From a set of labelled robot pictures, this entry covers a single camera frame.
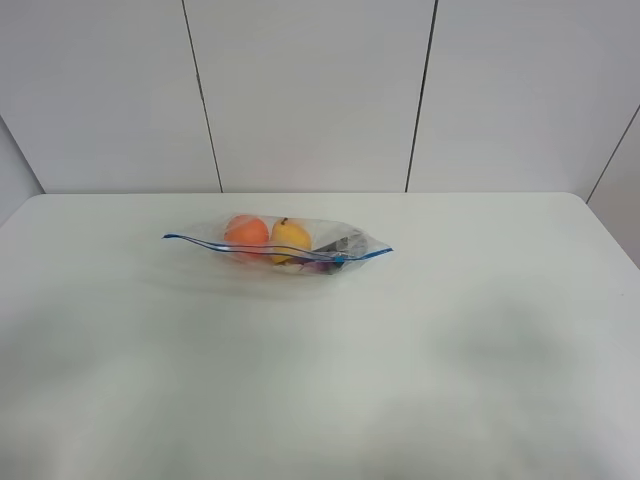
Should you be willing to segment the yellow pear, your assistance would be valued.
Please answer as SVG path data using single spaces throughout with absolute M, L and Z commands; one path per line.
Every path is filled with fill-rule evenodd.
M 282 264 L 298 260 L 304 252 L 312 249 L 312 238 L 307 230 L 299 223 L 282 218 L 277 220 L 271 231 L 270 242 L 274 264 Z

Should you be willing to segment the dark purple item in bag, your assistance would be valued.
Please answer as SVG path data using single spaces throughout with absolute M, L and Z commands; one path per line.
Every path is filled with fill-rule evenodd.
M 349 235 L 339 238 L 329 244 L 316 248 L 316 254 L 329 255 L 332 258 L 337 257 L 360 257 L 368 250 L 368 240 L 366 235 L 360 231 L 354 231 Z M 305 269 L 326 275 L 339 273 L 346 266 L 346 262 L 338 261 L 319 261 L 319 260 L 302 260 Z

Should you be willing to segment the clear zip bag blue seal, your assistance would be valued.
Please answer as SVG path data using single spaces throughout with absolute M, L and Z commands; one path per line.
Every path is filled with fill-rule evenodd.
M 263 220 L 269 229 L 270 237 L 274 223 L 279 219 L 289 218 L 303 226 L 311 235 L 312 249 L 310 251 L 304 252 L 298 260 L 292 260 L 282 264 L 274 264 L 271 261 L 273 252 L 269 237 L 268 243 L 262 246 L 263 251 L 256 257 L 246 257 L 243 255 L 238 255 L 238 250 L 236 250 L 231 244 L 224 241 L 224 233 L 228 222 L 234 216 L 238 215 L 252 215 Z M 208 222 L 201 225 L 196 225 L 182 232 L 167 233 L 163 236 L 163 238 L 165 240 L 178 240 L 192 246 L 200 247 L 208 252 L 215 254 L 218 257 L 235 261 L 248 267 L 272 270 L 279 273 L 294 275 L 326 275 L 315 273 L 305 269 L 302 265 L 302 260 L 319 260 L 327 262 L 334 261 L 334 258 L 330 257 L 329 255 L 316 254 L 314 250 L 339 238 L 345 237 L 354 231 L 360 231 L 366 235 L 366 239 L 368 240 L 368 250 L 364 255 L 360 257 L 345 257 L 344 262 L 346 262 L 346 266 L 339 273 L 357 269 L 373 259 L 393 252 L 393 248 L 391 246 L 373 238 L 364 230 L 340 221 L 257 214 L 238 215 L 232 215 L 223 221 Z

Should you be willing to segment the orange fruit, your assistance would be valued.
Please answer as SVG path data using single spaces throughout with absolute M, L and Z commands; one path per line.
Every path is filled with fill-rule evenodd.
M 238 250 L 238 255 L 246 257 L 256 257 L 261 253 L 262 246 L 268 243 L 269 237 L 266 223 L 252 215 L 234 216 L 224 233 L 224 241 Z

